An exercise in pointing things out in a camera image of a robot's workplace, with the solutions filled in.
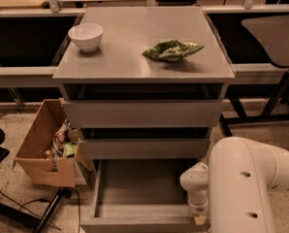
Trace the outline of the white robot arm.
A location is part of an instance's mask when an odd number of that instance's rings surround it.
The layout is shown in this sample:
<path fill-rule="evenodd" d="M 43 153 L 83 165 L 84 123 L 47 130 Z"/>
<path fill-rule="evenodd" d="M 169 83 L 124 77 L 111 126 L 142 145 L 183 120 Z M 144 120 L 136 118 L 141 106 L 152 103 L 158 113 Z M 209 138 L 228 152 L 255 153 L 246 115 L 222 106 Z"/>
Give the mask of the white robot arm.
<path fill-rule="evenodd" d="M 276 233 L 269 193 L 289 190 L 289 151 L 241 137 L 216 143 L 209 162 L 180 176 L 197 224 L 210 233 Z"/>

